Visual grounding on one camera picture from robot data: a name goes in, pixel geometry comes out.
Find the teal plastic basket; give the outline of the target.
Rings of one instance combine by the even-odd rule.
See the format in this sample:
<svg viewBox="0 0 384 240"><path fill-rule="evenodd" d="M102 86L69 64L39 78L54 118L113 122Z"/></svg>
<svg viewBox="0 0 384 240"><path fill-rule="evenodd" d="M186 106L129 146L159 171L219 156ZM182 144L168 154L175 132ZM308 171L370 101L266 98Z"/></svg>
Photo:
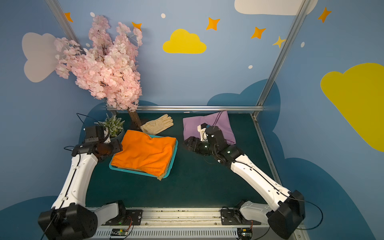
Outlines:
<svg viewBox="0 0 384 240"><path fill-rule="evenodd" d="M173 167L173 164L174 164L174 161L175 161L175 158L176 158L176 154L177 154L177 150L178 150L178 145L179 145L179 142L176 139L176 143L175 143L175 146L173 148L172 158L170 159L170 162L169 162L169 164L167 166L166 172L163 175L162 179L165 179L165 178L167 178L170 175L171 169ZM143 172L143 171L137 171L137 170L131 170L131 169L124 169L124 168L115 167L115 166L112 165L112 160L113 159L111 159L111 161L109 163L109 169L110 170L118 171L118 172L123 172L123 173L136 174L136 175L141 175L141 176L146 176L146 177L153 177L153 178L157 178L158 180L160 180L157 176L148 174L148 173Z"/></svg>

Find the purple pants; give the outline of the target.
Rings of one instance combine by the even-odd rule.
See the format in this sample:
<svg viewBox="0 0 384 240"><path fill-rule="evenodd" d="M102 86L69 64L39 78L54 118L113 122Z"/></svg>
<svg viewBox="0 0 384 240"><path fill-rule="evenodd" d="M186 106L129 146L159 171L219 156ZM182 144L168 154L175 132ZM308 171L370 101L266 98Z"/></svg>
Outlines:
<svg viewBox="0 0 384 240"><path fill-rule="evenodd" d="M183 137L184 140L189 137L200 138L200 133L198 132L198 126L201 124L208 124L211 126L218 126L222 131L224 138L226 139L229 145L236 144L235 135L232 131L229 115L227 111L219 112L215 114L210 114L207 116L195 116L183 118Z"/></svg>

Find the orange pants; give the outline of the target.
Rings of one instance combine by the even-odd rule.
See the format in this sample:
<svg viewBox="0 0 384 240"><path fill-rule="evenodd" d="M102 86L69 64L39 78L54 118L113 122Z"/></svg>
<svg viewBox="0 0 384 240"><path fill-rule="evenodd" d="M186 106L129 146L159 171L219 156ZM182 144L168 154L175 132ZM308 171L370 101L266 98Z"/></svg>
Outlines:
<svg viewBox="0 0 384 240"><path fill-rule="evenodd" d="M128 130L122 141L123 150L113 156L112 165L160 177L172 158L175 143L176 138Z"/></svg>

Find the beige pants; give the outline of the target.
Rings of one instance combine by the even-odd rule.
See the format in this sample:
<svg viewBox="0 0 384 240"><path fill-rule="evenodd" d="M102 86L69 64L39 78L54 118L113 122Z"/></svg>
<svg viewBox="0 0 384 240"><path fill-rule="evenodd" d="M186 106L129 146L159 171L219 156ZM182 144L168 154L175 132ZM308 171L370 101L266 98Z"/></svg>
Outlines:
<svg viewBox="0 0 384 240"><path fill-rule="evenodd" d="M139 171L139 170L131 170L131 172L133 172L135 174L138 174L138 175L142 175L142 176L157 178L159 181L161 181L162 179L167 178L169 176L170 172L171 172L171 169L173 167L173 164L174 164L174 161L175 161L175 158L176 158L176 153L177 153L177 150L178 150L178 144L179 144L179 142L178 142L178 140L176 140L175 146L173 148L172 158L171 158L169 164L167 165L165 173L162 174L160 177L157 177L155 175L148 174L146 172Z"/></svg>

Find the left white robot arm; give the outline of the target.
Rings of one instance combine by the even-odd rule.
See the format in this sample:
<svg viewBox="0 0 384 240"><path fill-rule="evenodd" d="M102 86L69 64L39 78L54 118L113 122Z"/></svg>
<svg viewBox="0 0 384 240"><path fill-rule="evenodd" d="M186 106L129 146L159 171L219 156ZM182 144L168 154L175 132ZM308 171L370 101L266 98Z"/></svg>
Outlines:
<svg viewBox="0 0 384 240"><path fill-rule="evenodd" d="M49 240L84 240L95 235L97 228L109 221L125 221L122 201L112 202L91 211L86 195L92 173L103 158L121 152L119 140L109 143L80 144L72 150L71 168L62 190L51 209L42 212L38 224Z"/></svg>

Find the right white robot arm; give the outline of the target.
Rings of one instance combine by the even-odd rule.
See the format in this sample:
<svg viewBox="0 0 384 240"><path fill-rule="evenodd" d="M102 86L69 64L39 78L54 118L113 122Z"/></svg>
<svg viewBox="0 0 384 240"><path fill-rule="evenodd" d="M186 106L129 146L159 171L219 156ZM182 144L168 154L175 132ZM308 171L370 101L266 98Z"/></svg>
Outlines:
<svg viewBox="0 0 384 240"><path fill-rule="evenodd" d="M305 219L304 196L275 182L237 146L229 145L225 140L201 141L196 137L189 137L183 144L189 151L214 157L263 197L266 201L264 205L250 201L241 205L240 212L248 221L267 223L279 237L287 240Z"/></svg>

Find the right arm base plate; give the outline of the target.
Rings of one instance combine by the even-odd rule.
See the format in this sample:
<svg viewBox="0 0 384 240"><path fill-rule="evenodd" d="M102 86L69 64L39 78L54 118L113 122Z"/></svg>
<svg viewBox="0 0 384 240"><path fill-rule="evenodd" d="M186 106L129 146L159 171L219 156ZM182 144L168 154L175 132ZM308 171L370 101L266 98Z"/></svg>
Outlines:
<svg viewBox="0 0 384 240"><path fill-rule="evenodd" d="M261 225L258 221L246 220L239 210L221 208L220 218L223 226Z"/></svg>

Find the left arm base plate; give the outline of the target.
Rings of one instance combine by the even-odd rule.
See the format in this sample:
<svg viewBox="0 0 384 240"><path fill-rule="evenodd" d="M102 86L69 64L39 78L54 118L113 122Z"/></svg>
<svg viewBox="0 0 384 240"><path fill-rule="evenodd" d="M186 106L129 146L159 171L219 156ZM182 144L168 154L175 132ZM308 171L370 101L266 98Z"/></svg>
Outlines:
<svg viewBox="0 0 384 240"><path fill-rule="evenodd" d="M143 219L143 210L126 209L125 214L108 220L104 226L140 226Z"/></svg>

